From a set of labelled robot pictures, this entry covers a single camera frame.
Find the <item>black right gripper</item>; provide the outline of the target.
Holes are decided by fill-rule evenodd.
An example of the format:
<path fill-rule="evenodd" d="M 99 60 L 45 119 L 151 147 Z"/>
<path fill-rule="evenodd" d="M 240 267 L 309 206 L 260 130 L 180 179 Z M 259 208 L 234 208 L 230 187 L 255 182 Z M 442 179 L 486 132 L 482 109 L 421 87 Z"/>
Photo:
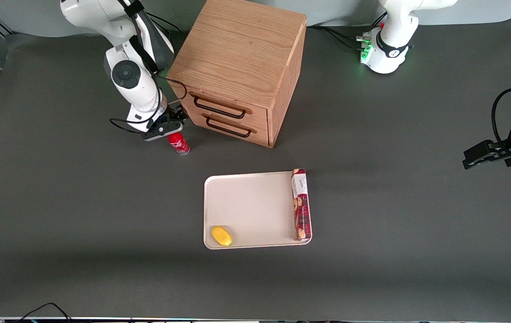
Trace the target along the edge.
<path fill-rule="evenodd" d="M 157 125 L 168 123 L 171 121 L 181 122 L 185 124 L 185 120 L 189 119 L 182 106 L 169 106 L 167 110 L 157 119 Z"/>

